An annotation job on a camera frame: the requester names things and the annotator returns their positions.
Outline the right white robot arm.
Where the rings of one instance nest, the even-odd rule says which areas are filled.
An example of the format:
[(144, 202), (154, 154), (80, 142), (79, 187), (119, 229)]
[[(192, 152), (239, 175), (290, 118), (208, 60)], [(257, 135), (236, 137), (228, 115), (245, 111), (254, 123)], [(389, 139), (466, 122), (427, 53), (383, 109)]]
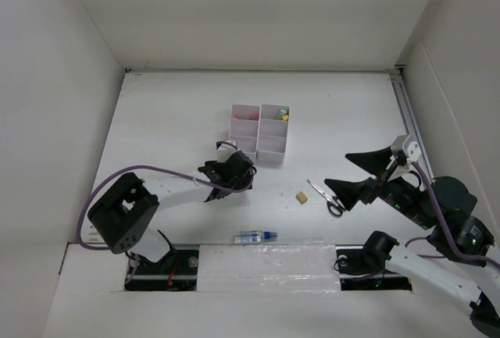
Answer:
[(499, 247), (473, 215), (477, 198), (450, 176), (430, 180), (420, 167), (420, 145), (408, 136), (378, 151), (345, 157), (369, 178), (359, 182), (326, 179), (325, 196), (339, 218), (358, 203), (376, 199), (429, 231), (424, 239), (437, 252), (416, 254), (391, 235), (375, 230), (358, 247), (340, 247), (334, 268), (345, 281), (379, 283), (388, 274), (425, 282), (459, 308), (487, 337), (499, 335)]

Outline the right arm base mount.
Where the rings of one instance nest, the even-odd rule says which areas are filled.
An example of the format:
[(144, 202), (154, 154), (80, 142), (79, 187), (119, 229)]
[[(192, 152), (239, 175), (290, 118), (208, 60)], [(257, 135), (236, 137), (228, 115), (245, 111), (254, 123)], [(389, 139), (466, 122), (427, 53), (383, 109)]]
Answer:
[(336, 247), (334, 270), (339, 274), (341, 291), (412, 291), (407, 277), (368, 265), (361, 246)]

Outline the red highlighter pen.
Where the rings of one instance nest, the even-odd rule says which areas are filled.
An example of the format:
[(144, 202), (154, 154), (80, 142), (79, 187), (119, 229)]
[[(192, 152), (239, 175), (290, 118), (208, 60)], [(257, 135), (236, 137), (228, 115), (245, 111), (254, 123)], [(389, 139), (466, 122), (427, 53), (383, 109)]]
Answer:
[(258, 121), (259, 110), (255, 108), (236, 108), (231, 111), (231, 118)]

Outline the green capped correction tape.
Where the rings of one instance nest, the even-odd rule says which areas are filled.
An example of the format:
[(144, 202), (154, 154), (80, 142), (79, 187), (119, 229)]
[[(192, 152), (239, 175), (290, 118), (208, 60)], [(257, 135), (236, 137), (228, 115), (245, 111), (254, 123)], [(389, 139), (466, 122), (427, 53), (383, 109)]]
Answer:
[(284, 115), (288, 115), (288, 110), (287, 109), (279, 109), (277, 114), (275, 115), (274, 119), (281, 120), (281, 117)]

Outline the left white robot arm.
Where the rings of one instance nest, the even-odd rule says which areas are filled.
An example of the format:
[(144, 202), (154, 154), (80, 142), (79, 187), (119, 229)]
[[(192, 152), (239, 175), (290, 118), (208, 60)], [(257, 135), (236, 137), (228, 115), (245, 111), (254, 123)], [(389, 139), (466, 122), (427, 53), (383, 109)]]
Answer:
[(127, 167), (87, 210), (87, 218), (114, 254), (128, 253), (156, 272), (169, 271), (173, 245), (162, 230), (149, 227), (157, 212), (190, 203), (208, 203), (252, 188), (257, 172), (243, 151), (226, 161), (207, 161), (191, 174), (149, 165)]

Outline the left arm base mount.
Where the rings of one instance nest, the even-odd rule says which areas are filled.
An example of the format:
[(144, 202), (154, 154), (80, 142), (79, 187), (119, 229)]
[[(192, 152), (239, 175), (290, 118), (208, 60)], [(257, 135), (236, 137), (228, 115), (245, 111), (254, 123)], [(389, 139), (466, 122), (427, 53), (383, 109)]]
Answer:
[(128, 251), (126, 291), (195, 291), (199, 250), (196, 244), (173, 244), (161, 230), (148, 230), (137, 246)]

